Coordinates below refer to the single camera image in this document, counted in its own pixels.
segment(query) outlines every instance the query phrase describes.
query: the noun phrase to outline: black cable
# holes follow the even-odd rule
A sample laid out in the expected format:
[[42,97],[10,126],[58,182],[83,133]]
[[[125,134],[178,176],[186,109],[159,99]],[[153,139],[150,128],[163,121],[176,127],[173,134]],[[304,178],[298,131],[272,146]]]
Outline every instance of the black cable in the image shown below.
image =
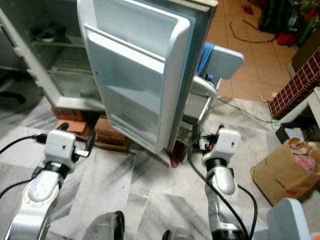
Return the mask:
[[250,234],[249,234],[249,239],[251,240],[253,238],[253,236],[254,236],[255,227],[256,227],[256,223],[257,223],[258,205],[257,205],[257,201],[256,201],[255,197],[251,194],[251,192],[249,192],[247,189],[245,189],[244,187],[240,186],[239,184],[238,184],[238,187],[242,191],[244,191],[246,194],[248,194],[249,197],[252,199],[252,202],[253,202],[254,213],[253,213],[253,220],[252,220],[252,225],[251,225]]
[[229,105],[229,106],[231,106],[231,107],[233,107],[233,108],[235,108],[235,109],[238,109],[239,111],[242,111],[242,112],[250,115],[251,117],[253,117],[253,118],[255,118],[255,119],[257,119],[257,120],[259,120],[259,121],[261,121],[261,122],[264,122],[264,123],[267,123],[267,124],[273,124],[273,123],[274,123],[272,120],[271,120],[271,121],[263,120],[263,119],[255,116],[255,115],[253,115],[252,113],[250,113],[250,112],[248,112],[248,111],[246,111],[246,110],[241,109],[240,107],[237,107],[237,106],[235,106],[235,105],[232,105],[232,104],[228,103],[227,101],[222,100],[222,99],[219,98],[219,97],[217,97],[216,99],[218,99],[219,101],[221,101],[221,102],[223,102],[223,103],[225,103],[225,104],[227,104],[227,105]]
[[244,236],[245,239],[249,240],[249,235],[248,235],[248,231],[246,229],[246,226],[244,225],[244,223],[242,222],[241,218],[239,217],[239,215],[237,214],[237,212],[234,210],[234,208],[228,203],[227,200],[225,200],[225,198],[220,194],[220,192],[218,192],[218,190],[211,184],[211,182],[209,182],[205,176],[203,176],[201,174],[201,172],[199,172],[199,170],[196,168],[196,166],[193,164],[192,159],[191,159],[191,154],[192,154],[192,149],[194,144],[199,141],[200,139],[204,139],[204,136],[200,136],[197,137],[195,140],[192,141],[191,145],[189,146],[188,152],[187,152],[187,158],[188,158],[188,162],[191,166],[191,168],[195,171],[195,173],[209,186],[209,188],[212,189],[212,191],[221,199],[221,201],[230,209],[230,211],[233,213],[233,215],[235,216],[235,218],[237,219],[237,221],[239,222],[242,231],[244,232]]
[[[243,20],[243,21],[244,21],[246,24],[248,24],[249,26],[251,26],[252,28],[257,29],[256,27],[254,27],[254,26],[253,26],[252,24],[250,24],[249,22],[247,22],[247,21],[245,21],[245,20]],[[240,37],[236,36],[235,31],[234,31],[234,29],[232,28],[231,23],[232,23],[232,21],[229,23],[229,26],[230,26],[230,29],[231,29],[231,32],[232,32],[233,36],[234,36],[236,39],[238,39],[238,40],[240,40],[240,41],[242,41],[242,42],[251,43],[251,44],[268,44],[268,43],[271,43],[271,42],[273,42],[274,40],[276,40],[276,39],[278,38],[278,34],[276,34],[276,35],[274,36],[274,38],[272,38],[272,39],[270,39],[270,40],[264,40],[264,41],[251,41],[251,40],[243,39],[243,38],[240,38]]]
[[14,188],[14,187],[16,187],[16,186],[19,186],[19,185],[21,185],[21,184],[26,184],[26,183],[30,182],[31,180],[32,180],[32,178],[29,179],[29,180],[24,180],[24,181],[17,182],[17,183],[15,183],[15,184],[12,184],[12,185],[6,187],[6,188],[0,193],[0,199],[1,199],[2,196],[3,196],[6,192],[8,192],[10,189],[12,189],[12,188]]
[[18,143],[18,142],[20,142],[20,141],[22,141],[22,140],[26,140],[26,139],[36,139],[36,138],[37,138],[36,135],[21,137],[21,138],[15,140],[15,141],[9,143],[9,144],[8,144],[7,146],[5,146],[4,148],[2,148],[2,149],[0,150],[0,154],[2,154],[5,150],[7,150],[8,148],[10,148],[12,145],[14,145],[14,144],[16,144],[16,143]]

